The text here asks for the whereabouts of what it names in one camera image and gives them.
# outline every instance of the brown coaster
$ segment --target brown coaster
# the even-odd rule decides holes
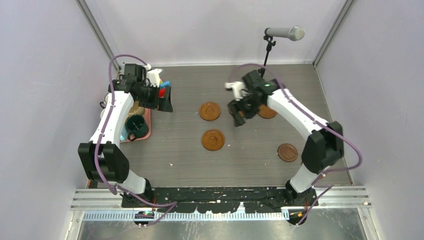
[[[199,109],[199,115],[206,121],[217,119],[221,114],[221,108],[215,102],[206,102]]]
[[[273,117],[277,116],[277,112],[267,107],[266,105],[261,105],[259,107],[258,115],[264,119],[272,119]]]
[[[298,158],[298,150],[290,143],[283,143],[278,147],[278,156],[285,162],[293,162]]]
[[[231,112],[230,108],[228,108],[228,112],[229,112],[229,114],[233,115],[233,113]],[[240,114],[240,116],[242,116],[242,117],[245,116],[242,111],[238,111],[238,114]]]
[[[224,143],[224,134],[217,129],[207,130],[201,137],[201,144],[209,151],[220,150],[224,146]]]

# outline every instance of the dark green mug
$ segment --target dark green mug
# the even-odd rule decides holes
[[[145,121],[145,118],[140,115],[132,115],[126,121],[126,129],[128,130],[128,136],[126,137],[130,141],[142,138],[149,133],[149,126]]]

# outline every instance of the microphone grille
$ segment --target microphone grille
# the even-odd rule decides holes
[[[294,26],[288,32],[288,39],[292,41],[301,40],[304,38],[304,36],[305,36],[305,30],[303,29],[303,27],[300,27],[300,26]]]

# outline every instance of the wood grain surface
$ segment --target wood grain surface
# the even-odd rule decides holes
[[[224,83],[234,66],[164,67],[161,77],[172,86],[174,112],[151,112],[151,136],[120,145],[130,169],[150,180],[154,187],[283,186],[299,169],[305,141],[282,116],[255,116],[235,127],[227,103],[233,99]],[[330,120],[323,91],[310,64],[271,65],[293,95],[318,116]],[[233,81],[254,68],[241,68]],[[215,102],[221,115],[213,121],[199,116],[203,103]],[[224,147],[208,151],[202,134],[218,129],[225,136]],[[299,157],[284,162],[277,155],[279,145],[294,145]],[[345,166],[339,160],[334,167]],[[347,172],[330,173],[319,185],[350,185]]]

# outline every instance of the mug handle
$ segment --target mug handle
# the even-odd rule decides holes
[[[137,139],[135,136],[134,136],[134,138],[131,138],[131,135],[133,135],[133,134],[131,132],[129,132],[126,139],[130,140],[131,142]]]

